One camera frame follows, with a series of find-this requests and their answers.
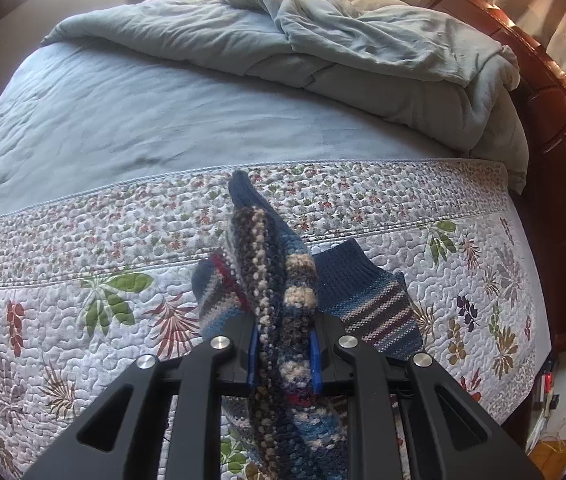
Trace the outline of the light blue bed sheet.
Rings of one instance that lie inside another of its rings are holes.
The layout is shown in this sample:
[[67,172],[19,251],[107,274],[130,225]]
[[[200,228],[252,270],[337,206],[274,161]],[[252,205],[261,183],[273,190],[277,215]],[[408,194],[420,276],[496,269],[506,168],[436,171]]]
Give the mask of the light blue bed sheet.
[[421,133],[305,90],[100,41],[39,49],[0,95],[0,216],[180,170],[449,156]]

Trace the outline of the red wooden headboard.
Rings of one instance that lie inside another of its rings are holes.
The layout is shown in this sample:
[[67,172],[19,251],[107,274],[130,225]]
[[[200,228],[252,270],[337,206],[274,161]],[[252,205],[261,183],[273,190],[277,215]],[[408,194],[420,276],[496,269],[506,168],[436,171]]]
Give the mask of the red wooden headboard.
[[530,149],[524,192],[515,200],[533,248],[552,342],[566,351],[566,73],[541,44],[485,0],[422,0],[509,46],[521,82],[511,93]]

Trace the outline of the striped blue knit sweater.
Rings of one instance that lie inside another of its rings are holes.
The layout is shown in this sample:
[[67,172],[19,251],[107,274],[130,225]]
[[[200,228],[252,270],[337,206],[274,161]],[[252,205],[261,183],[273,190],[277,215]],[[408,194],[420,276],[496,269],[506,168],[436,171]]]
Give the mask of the striped blue knit sweater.
[[229,182],[225,244],[198,263],[192,289],[204,338],[251,313],[258,335],[256,388],[226,398],[232,437],[271,479],[346,476],[346,402],[313,391],[310,331],[317,313],[346,333],[406,360],[423,347],[405,278],[376,266],[356,240],[312,255],[245,172]]

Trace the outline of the floral quilted bedspread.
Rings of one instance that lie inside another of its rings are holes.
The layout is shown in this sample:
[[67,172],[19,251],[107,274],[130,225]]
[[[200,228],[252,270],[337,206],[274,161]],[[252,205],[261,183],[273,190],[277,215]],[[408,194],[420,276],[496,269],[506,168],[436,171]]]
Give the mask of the floral quilted bedspread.
[[[203,338],[192,275],[225,241],[232,171],[135,179],[0,217],[0,478],[18,479],[135,358]],[[504,167],[463,159],[251,166],[316,254],[354,240],[405,284],[331,308],[381,350],[432,356],[498,422],[551,342]]]

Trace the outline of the grey rumpled duvet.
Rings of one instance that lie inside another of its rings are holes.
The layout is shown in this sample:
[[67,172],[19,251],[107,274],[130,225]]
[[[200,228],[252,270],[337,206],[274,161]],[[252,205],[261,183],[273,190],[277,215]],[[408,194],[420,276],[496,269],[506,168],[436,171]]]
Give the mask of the grey rumpled duvet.
[[304,89],[501,162],[523,191],[530,152],[512,49],[420,6],[350,0],[147,0],[65,18],[47,44],[97,38],[164,60]]

